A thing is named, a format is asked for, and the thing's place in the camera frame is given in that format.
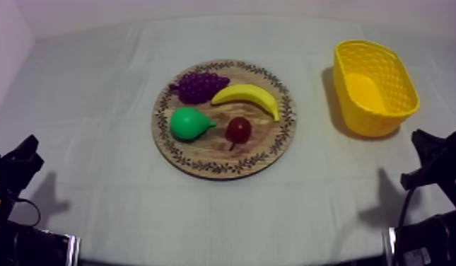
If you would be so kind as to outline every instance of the yellow basket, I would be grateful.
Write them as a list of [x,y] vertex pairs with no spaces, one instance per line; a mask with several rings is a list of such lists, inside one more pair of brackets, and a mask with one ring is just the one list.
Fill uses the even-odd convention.
[[340,42],[333,72],[346,126],[359,135],[389,134],[419,109],[419,97],[404,65],[382,45]]

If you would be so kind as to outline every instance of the purple grapes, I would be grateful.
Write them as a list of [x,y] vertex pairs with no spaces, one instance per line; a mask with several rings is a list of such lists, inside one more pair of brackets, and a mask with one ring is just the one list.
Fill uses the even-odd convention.
[[183,75],[178,85],[170,84],[171,91],[178,92],[178,98],[184,104],[199,104],[211,100],[230,80],[215,73],[189,72]]

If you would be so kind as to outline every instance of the banana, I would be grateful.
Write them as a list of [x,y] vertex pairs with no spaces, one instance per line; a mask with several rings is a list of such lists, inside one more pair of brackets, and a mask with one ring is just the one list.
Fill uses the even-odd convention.
[[236,84],[220,90],[212,99],[211,104],[217,105],[234,100],[246,100],[264,108],[279,121],[279,107],[276,99],[268,91],[251,84]]

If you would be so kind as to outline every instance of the green pear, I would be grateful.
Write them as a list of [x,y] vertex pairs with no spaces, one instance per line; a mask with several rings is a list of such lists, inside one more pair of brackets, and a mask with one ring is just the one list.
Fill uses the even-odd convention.
[[170,129],[178,139],[196,139],[208,128],[216,126],[204,113],[191,107],[176,109],[170,118]]

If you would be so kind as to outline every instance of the table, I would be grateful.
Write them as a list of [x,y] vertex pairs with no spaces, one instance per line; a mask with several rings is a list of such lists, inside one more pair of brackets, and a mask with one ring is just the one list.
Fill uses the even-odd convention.
[[[402,57],[421,109],[393,136],[350,135],[332,92],[335,44],[380,42]],[[216,183],[189,177],[151,136],[156,96],[178,72],[241,59],[275,73],[298,109],[295,138],[270,168]],[[0,152],[29,134],[43,169],[22,193],[40,228],[82,237],[82,256],[134,265],[311,265],[382,252],[397,223],[401,173],[419,167],[416,128],[456,130],[456,42],[301,16],[139,21],[38,40],[0,108]],[[409,221],[453,209],[436,186]],[[12,219],[33,219],[17,206]]]

